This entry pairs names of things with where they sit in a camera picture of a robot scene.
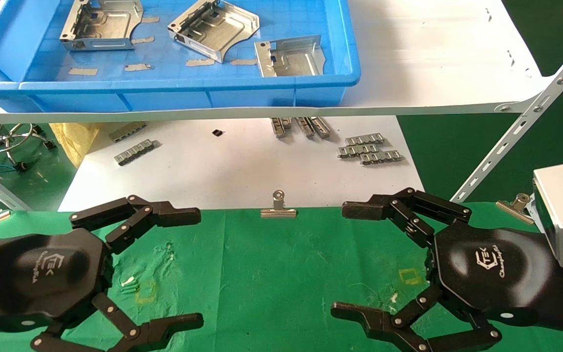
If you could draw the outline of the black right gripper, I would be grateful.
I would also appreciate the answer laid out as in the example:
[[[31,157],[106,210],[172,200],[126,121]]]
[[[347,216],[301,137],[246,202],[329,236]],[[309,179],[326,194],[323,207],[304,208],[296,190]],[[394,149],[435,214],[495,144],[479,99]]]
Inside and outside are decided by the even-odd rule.
[[[556,267],[543,234],[475,228],[467,225],[471,214],[458,203],[413,188],[342,205],[346,219],[390,220],[419,247],[433,247],[438,282],[459,305],[507,325],[536,325],[539,301]],[[420,215],[449,226],[435,235]],[[464,313],[471,330],[428,339],[414,332],[413,324],[444,296],[440,286],[430,285],[396,314],[344,302],[334,302],[330,312],[401,352],[482,352],[502,340],[484,316],[471,312]]]

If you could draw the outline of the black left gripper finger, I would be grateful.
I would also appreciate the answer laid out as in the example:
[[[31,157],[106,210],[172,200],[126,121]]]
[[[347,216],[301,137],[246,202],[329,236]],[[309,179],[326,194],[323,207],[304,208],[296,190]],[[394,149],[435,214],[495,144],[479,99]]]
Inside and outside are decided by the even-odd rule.
[[[112,254],[121,254],[154,226],[178,227],[200,222],[201,211],[198,208],[175,209],[168,201],[149,202],[135,195],[102,203],[70,216],[73,229],[93,231],[119,223],[105,237],[105,245]]]

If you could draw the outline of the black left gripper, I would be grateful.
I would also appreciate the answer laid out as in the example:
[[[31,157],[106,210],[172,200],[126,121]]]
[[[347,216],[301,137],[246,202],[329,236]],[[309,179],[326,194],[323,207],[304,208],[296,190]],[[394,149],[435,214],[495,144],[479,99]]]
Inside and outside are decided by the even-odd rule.
[[[113,274],[107,246],[84,229],[0,239],[0,332],[49,325],[31,341],[35,352],[96,352],[61,334],[97,309],[123,335],[110,352],[152,352],[166,348],[177,332],[203,326],[201,313],[135,325],[105,294]]]

